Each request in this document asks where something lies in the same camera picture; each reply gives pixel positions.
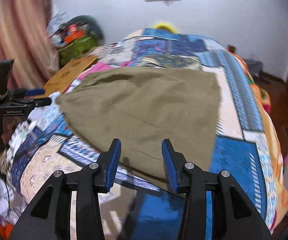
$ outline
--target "yellow object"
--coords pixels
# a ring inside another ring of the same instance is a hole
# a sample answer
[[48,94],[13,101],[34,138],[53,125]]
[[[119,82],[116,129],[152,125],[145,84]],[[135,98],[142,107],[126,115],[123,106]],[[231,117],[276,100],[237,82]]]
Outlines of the yellow object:
[[178,33],[178,31],[169,23],[157,23],[153,26],[154,29],[160,29],[160,30],[165,30],[170,33]]

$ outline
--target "orange blanket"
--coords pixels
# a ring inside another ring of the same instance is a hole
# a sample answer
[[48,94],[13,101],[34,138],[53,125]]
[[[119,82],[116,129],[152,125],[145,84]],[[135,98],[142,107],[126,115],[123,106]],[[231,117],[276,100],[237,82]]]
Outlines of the orange blanket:
[[268,143],[269,155],[271,157],[271,166],[274,173],[273,175],[278,196],[275,219],[271,227],[272,230],[280,223],[288,210],[288,192],[283,185],[283,157],[280,150],[280,144],[274,125],[269,116],[271,101],[268,93],[255,84],[252,76],[248,72],[247,64],[237,55],[234,54],[234,56],[238,59],[240,65],[244,69],[246,76],[248,77],[249,86],[252,89],[255,102],[257,103],[263,120],[263,127]]

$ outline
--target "blue handle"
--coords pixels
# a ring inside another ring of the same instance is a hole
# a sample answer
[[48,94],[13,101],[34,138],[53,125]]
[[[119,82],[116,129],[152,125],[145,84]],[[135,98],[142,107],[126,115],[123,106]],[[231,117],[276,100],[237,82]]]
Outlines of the blue handle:
[[36,88],[36,89],[30,89],[27,90],[25,93],[26,97],[34,97],[34,96],[39,96],[39,95],[44,95],[45,90],[43,88]]

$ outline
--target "white wall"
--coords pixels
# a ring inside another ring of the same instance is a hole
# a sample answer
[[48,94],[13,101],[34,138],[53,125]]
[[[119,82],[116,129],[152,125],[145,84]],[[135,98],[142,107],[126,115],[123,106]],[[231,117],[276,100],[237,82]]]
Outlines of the white wall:
[[241,57],[264,63],[275,76],[288,75],[288,0],[53,0],[54,14],[89,14],[104,31],[106,43],[159,21],[180,32],[212,37],[234,45]]

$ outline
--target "pink fabric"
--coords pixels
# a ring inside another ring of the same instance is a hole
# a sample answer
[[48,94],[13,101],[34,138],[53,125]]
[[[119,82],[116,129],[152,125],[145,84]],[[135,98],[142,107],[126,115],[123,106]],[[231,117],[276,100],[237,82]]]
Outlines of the pink fabric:
[[270,105],[263,104],[263,108],[268,114],[271,113],[271,106]]
[[133,62],[134,60],[123,62],[122,65],[120,65],[120,67],[128,67],[129,65],[133,64]]
[[271,229],[270,229],[270,231],[272,231],[273,228],[274,228],[274,225],[275,225],[275,223],[276,223],[276,218],[277,218],[277,212],[275,211],[275,216],[274,216],[273,223],[271,224]]
[[105,70],[109,70],[112,69],[111,66],[105,64],[104,62],[98,62],[96,63],[93,67],[87,69],[86,71],[82,72],[77,79],[78,80],[82,80],[83,78],[85,78],[86,75],[88,75],[89,73],[94,73],[94,72],[102,72]]

